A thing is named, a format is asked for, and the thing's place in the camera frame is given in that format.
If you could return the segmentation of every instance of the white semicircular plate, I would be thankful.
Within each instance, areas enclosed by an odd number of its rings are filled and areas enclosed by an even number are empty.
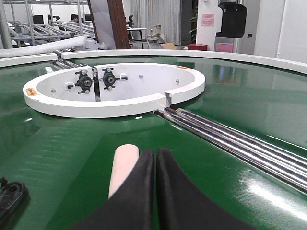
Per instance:
[[[94,84],[86,92],[77,84],[82,70],[93,79],[91,67],[71,68],[29,81],[23,89],[25,102],[56,116],[118,117],[164,109],[198,96],[205,88],[202,73],[182,66],[120,63],[94,69],[99,78],[97,92]],[[104,81],[107,69],[116,78],[111,87]]]

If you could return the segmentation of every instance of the cardboard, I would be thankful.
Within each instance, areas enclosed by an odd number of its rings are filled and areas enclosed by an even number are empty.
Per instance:
[[[178,49],[177,46],[174,45],[174,43],[164,43],[160,44],[164,49]]]

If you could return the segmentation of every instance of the orange label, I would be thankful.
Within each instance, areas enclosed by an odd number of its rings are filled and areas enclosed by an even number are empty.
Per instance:
[[[190,69],[190,68],[184,67],[184,66],[176,66],[176,67],[181,68],[181,69]]]
[[[27,94],[28,94],[29,97],[31,97],[31,96],[36,96],[36,95],[37,95],[37,92],[36,92],[35,89],[33,89],[33,88],[28,88],[28,89],[26,89],[26,92],[27,92]]]

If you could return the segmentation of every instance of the black cable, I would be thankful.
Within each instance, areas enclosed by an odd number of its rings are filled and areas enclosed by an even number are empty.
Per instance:
[[[4,177],[0,179],[0,183],[0,229],[2,229],[20,202],[28,196],[28,189],[23,182],[7,183]]]

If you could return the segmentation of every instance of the pink sign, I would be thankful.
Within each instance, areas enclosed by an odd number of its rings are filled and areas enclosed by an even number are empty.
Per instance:
[[[202,26],[214,26],[214,13],[208,13],[202,15]]]
[[[232,53],[233,47],[233,44],[230,43],[216,43],[215,51]]]

